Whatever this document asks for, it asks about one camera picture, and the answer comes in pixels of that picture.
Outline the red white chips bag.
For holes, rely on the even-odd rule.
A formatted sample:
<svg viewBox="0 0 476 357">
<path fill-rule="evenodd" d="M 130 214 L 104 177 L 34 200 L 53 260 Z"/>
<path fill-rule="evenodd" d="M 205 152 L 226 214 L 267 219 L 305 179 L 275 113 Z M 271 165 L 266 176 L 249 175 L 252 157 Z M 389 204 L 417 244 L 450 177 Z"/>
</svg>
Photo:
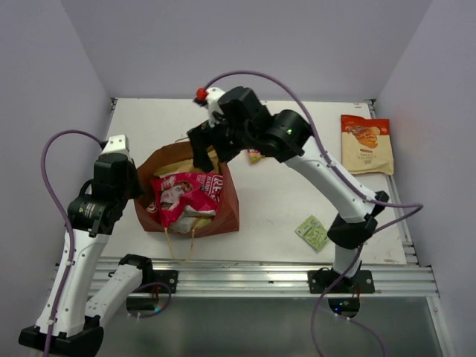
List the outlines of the red white chips bag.
<svg viewBox="0 0 476 357">
<path fill-rule="evenodd" d="M 154 222 L 181 234 L 209 225 L 216 215 L 215 210 L 196 210 L 189 205 L 180 207 L 169 202 L 162 202 L 159 206 L 152 202 L 146 212 Z"/>
</svg>

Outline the pink REAL chips bag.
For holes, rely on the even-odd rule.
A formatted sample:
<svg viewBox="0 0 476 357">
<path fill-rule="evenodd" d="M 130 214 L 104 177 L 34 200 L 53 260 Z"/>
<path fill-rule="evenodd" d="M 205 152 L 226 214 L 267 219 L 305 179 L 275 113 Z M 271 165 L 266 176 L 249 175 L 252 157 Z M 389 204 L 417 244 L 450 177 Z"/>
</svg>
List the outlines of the pink REAL chips bag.
<svg viewBox="0 0 476 357">
<path fill-rule="evenodd" d="M 154 178 L 150 184 L 157 206 L 169 202 L 180 207 L 189 205 L 196 210 L 217 212 L 223 182 L 223 176 L 215 173 L 175 173 Z"/>
</svg>

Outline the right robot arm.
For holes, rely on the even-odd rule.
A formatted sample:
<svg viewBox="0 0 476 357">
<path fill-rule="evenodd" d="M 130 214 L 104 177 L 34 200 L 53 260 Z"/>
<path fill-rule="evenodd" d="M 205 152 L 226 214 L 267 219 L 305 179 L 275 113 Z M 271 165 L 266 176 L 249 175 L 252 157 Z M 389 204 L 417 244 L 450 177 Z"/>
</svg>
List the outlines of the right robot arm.
<svg viewBox="0 0 476 357">
<path fill-rule="evenodd" d="M 362 246 L 376 232 L 382 212 L 375 201 L 387 201 L 388 194 L 360 185 L 319 148 L 309 120 L 291 109 L 272 114 L 250 88 L 200 88 L 193 101 L 208 111 L 208 119 L 187 133 L 194 167 L 213 169 L 210 149 L 222 163 L 254 149 L 302 175 L 338 211 L 327 232 L 335 245 L 331 282 L 340 292 L 351 290 L 358 282 Z"/>
</svg>

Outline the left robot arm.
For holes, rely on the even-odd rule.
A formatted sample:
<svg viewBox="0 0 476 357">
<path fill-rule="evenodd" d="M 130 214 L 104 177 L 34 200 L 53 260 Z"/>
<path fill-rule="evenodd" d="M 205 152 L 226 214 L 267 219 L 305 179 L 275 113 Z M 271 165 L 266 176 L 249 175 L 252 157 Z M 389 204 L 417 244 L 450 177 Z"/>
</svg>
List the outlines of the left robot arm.
<svg viewBox="0 0 476 357">
<path fill-rule="evenodd" d="M 104 329 L 135 290 L 155 282 L 149 258 L 127 254 L 93 297 L 89 290 L 103 249 L 130 199 L 142 189 L 132 160 L 123 153 L 102 154 L 94 176 L 68 206 L 62 259 L 46 307 L 19 335 L 22 346 L 59 356 L 95 356 Z"/>
</svg>

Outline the orange beige chips bag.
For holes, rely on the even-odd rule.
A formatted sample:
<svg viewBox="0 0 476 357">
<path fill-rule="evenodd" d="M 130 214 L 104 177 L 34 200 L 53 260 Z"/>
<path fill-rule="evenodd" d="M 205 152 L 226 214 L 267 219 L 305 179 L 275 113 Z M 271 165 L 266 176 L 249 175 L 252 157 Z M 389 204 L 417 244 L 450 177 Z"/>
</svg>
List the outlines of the orange beige chips bag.
<svg viewBox="0 0 476 357">
<path fill-rule="evenodd" d="M 341 163 L 353 175 L 394 173 L 390 121 L 341 116 Z"/>
</svg>

